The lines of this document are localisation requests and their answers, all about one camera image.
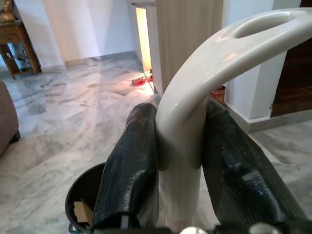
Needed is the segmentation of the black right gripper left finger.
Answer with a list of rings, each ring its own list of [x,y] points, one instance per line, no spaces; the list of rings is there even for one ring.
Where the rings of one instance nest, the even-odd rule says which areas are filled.
[[[125,129],[109,155],[102,173],[93,231],[118,228],[123,216],[131,227],[156,225],[159,213],[156,107],[135,106]]]

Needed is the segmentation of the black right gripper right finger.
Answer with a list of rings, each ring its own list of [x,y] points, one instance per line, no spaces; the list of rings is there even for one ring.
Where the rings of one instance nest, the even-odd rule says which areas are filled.
[[[212,98],[207,102],[202,168],[221,224],[307,221],[262,149]]]

